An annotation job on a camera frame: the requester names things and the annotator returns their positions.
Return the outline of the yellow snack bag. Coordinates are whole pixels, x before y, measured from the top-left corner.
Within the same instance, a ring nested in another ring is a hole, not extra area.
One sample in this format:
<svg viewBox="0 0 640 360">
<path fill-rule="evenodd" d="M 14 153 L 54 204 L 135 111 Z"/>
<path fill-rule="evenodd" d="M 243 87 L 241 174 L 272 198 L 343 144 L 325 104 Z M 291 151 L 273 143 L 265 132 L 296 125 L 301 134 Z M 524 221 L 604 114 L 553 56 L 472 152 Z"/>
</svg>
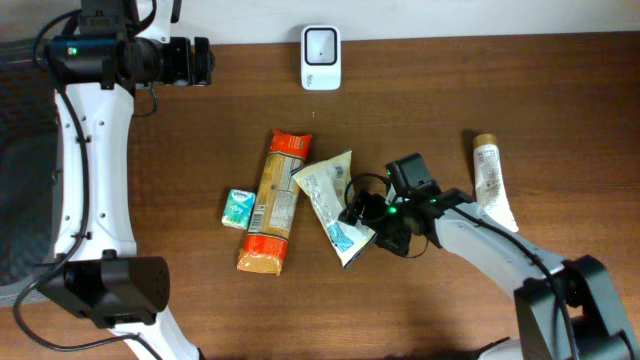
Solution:
<svg viewBox="0 0 640 360">
<path fill-rule="evenodd" d="M 357 221 L 348 225 L 339 220 L 346 209 L 344 195 L 351 180 L 352 151 L 291 171 L 293 180 L 309 197 L 341 265 L 347 269 L 373 241 L 374 231 Z"/>
</svg>

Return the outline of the orange pasta package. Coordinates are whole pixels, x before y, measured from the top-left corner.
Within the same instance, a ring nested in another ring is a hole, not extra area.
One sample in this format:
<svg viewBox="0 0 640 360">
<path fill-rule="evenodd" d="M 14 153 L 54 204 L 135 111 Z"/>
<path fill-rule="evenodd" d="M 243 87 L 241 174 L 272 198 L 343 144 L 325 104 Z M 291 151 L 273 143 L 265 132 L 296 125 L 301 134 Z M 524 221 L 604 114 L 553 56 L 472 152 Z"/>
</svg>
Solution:
<svg viewBox="0 0 640 360">
<path fill-rule="evenodd" d="M 300 191 L 292 172 L 305 165 L 311 142 L 310 134 L 273 132 L 238 270 L 281 273 Z"/>
</svg>

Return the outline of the white tube with gold cap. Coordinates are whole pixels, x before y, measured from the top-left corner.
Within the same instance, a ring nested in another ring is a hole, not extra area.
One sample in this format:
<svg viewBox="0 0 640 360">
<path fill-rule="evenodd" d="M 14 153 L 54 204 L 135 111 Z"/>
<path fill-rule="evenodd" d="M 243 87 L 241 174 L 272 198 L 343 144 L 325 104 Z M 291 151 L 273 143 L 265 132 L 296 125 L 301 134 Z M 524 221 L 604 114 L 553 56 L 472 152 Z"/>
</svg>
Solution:
<svg viewBox="0 0 640 360">
<path fill-rule="evenodd" d="M 508 201 L 494 134 L 480 134 L 473 139 L 473 162 L 476 201 L 494 221 L 517 233 L 519 227 Z"/>
</svg>

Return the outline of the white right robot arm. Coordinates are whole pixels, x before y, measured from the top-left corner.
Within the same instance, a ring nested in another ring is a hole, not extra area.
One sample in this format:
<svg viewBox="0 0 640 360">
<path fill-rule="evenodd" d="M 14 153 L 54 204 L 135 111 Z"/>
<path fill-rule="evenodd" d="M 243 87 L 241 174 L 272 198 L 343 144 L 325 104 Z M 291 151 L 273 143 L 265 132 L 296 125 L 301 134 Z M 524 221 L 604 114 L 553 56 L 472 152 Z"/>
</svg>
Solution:
<svg viewBox="0 0 640 360">
<path fill-rule="evenodd" d="M 636 359 L 639 341 L 604 265 L 569 260 L 493 221 L 467 194 L 413 191 L 403 201 L 359 193 L 339 216 L 373 229 L 405 254 L 411 235 L 479 269 L 514 302 L 519 336 L 494 342 L 481 359 Z"/>
</svg>

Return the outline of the teal tissue pack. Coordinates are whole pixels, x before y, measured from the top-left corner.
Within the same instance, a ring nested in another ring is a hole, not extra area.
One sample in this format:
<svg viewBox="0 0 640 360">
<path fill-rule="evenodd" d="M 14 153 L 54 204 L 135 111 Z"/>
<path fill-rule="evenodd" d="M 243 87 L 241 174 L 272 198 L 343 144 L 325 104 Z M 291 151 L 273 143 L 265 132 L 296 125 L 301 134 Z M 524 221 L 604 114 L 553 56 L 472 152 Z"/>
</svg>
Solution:
<svg viewBox="0 0 640 360">
<path fill-rule="evenodd" d="M 226 200 L 221 222 L 224 226 L 247 230 L 256 201 L 256 194 L 231 189 Z"/>
</svg>

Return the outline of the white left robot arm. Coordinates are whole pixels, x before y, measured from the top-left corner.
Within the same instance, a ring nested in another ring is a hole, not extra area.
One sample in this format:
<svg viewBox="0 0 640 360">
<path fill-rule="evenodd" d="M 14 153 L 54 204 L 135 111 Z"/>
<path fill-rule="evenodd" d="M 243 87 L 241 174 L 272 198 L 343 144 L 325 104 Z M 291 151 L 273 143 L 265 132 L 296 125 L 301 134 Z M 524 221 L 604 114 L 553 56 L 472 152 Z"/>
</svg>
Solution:
<svg viewBox="0 0 640 360">
<path fill-rule="evenodd" d="M 177 1 L 85 1 L 42 54 L 61 125 L 62 200 L 54 259 L 35 289 L 141 359 L 202 357 L 169 309 L 167 262 L 137 253 L 128 208 L 136 91 L 212 81 L 208 39 L 170 33 L 180 12 Z"/>
</svg>

